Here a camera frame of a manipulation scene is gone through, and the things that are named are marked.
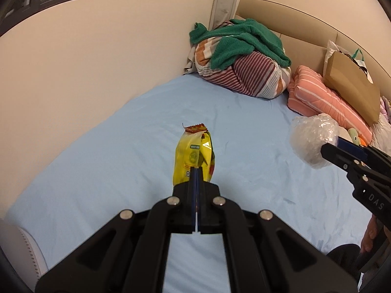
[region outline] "bed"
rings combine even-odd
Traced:
[[[344,171],[312,169],[289,144],[286,93],[273,100],[233,93],[185,75],[131,100],[75,141],[22,193],[6,220],[36,240],[48,267],[119,211],[149,209],[172,192],[184,125],[212,135],[212,182],[242,208],[271,209],[324,253],[359,243],[370,213]],[[222,238],[174,235],[164,292],[228,292]]]

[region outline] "bedding pile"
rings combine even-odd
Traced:
[[[272,99],[291,78],[291,60],[281,40],[252,19],[230,20],[208,31],[197,23],[187,73],[195,70],[209,82],[232,91]]]

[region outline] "silver rivet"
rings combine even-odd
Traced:
[[[270,220],[273,218],[273,213],[270,211],[270,210],[262,210],[260,213],[259,213],[259,216],[263,219],[263,220]]]
[[[171,206],[176,206],[181,200],[177,196],[171,196],[167,198],[167,204]]]
[[[130,219],[133,217],[133,211],[129,210],[129,209],[125,209],[123,211],[120,212],[120,217],[121,219]]]
[[[217,196],[213,198],[213,203],[217,206],[222,206],[225,204],[225,198],[221,196]]]

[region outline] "striped blanket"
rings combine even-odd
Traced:
[[[226,21],[222,26],[234,25]],[[274,60],[254,51],[240,56],[225,70],[211,69],[210,58],[221,37],[211,37],[195,47],[194,64],[206,80],[232,91],[272,99],[280,95],[291,79],[291,69],[281,68]]]

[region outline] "pink striped pillow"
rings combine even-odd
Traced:
[[[366,144],[372,141],[372,131],[361,116],[335,91],[323,84],[323,78],[306,66],[299,66],[291,80],[288,89],[288,107],[303,115],[310,113],[327,113],[338,124],[345,128],[355,128],[358,135],[363,138]],[[306,109],[298,106],[297,101],[307,106]]]
[[[301,115],[304,115],[306,117],[312,117],[313,115],[319,114],[319,112],[312,109],[310,106],[307,106],[304,102],[298,100],[294,95],[294,84],[295,80],[297,79],[298,75],[295,74],[292,76],[291,81],[288,84],[288,92],[289,92],[289,98],[288,98],[288,108],[290,110],[293,110],[294,112],[297,112]]]

